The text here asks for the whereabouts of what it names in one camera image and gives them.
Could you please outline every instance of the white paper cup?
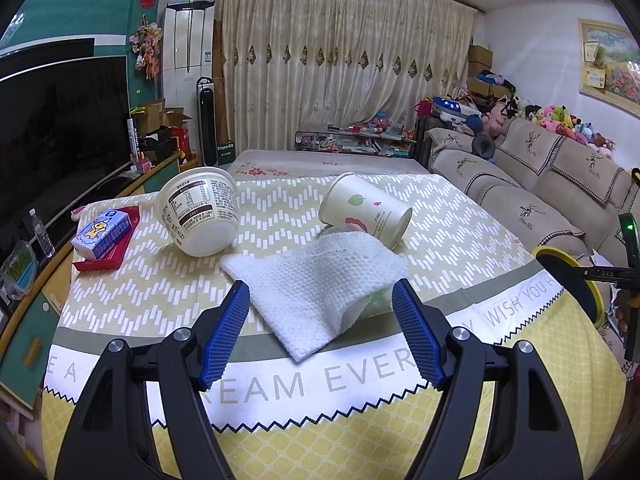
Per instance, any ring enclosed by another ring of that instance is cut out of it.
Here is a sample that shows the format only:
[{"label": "white paper cup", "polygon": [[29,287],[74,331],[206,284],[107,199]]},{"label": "white paper cup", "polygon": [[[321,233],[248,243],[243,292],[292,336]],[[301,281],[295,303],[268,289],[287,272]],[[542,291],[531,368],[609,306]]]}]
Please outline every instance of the white paper cup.
[{"label": "white paper cup", "polygon": [[162,186],[154,210],[190,256],[211,256],[238,236],[236,181],[219,168],[193,168],[174,176]]},{"label": "white paper cup", "polygon": [[356,224],[393,249],[414,210],[354,173],[343,173],[322,200],[318,218],[333,226]]}]

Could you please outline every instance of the landscape painting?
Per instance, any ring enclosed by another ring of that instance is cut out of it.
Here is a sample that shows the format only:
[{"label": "landscape painting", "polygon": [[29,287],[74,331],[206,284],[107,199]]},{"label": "landscape painting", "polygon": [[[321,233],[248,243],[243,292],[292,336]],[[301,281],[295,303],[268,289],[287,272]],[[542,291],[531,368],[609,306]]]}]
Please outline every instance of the landscape painting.
[{"label": "landscape painting", "polygon": [[[580,93],[595,97],[640,118],[640,48],[626,27],[606,22],[578,20],[580,51],[585,41],[600,43],[596,61],[580,56]],[[588,67],[606,72],[604,88],[585,82]]]}]

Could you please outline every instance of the red print on cup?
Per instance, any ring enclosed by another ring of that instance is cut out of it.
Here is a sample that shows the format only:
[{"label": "red print on cup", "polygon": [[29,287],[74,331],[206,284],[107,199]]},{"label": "red print on cup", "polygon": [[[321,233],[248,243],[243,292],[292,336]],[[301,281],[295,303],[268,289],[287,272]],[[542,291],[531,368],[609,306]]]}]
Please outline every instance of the red print on cup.
[{"label": "red print on cup", "polygon": [[347,216],[347,218],[344,219],[344,223],[345,224],[356,224],[358,227],[360,227],[364,232],[367,233],[367,227],[366,225],[364,225],[360,220],[358,220],[357,218],[351,218],[350,216]]}]

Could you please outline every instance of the crumpled paper towel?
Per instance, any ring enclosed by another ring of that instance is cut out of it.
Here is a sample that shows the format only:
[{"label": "crumpled paper towel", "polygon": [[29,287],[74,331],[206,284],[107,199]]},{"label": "crumpled paper towel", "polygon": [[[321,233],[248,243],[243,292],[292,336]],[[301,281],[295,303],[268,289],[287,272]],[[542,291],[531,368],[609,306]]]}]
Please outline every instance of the crumpled paper towel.
[{"label": "crumpled paper towel", "polygon": [[296,361],[353,325],[371,294],[408,275],[402,256],[363,232],[327,234],[261,259],[228,254],[220,267],[249,286],[251,302]]}]

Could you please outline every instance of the curtain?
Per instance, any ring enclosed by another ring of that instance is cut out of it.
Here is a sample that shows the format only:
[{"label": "curtain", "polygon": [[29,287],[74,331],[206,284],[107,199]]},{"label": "curtain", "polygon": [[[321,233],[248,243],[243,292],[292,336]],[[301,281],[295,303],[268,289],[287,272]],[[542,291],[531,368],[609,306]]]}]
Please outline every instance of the curtain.
[{"label": "curtain", "polygon": [[411,124],[465,80],[476,11],[453,0],[218,0],[237,152],[293,149],[302,124]]},{"label": "curtain", "polygon": [[368,120],[383,110],[413,125],[425,96],[465,86],[477,11],[453,0],[340,0],[339,62],[326,92],[326,119]]},{"label": "curtain", "polygon": [[238,153],[288,150],[321,123],[337,0],[218,0],[228,127]]}]

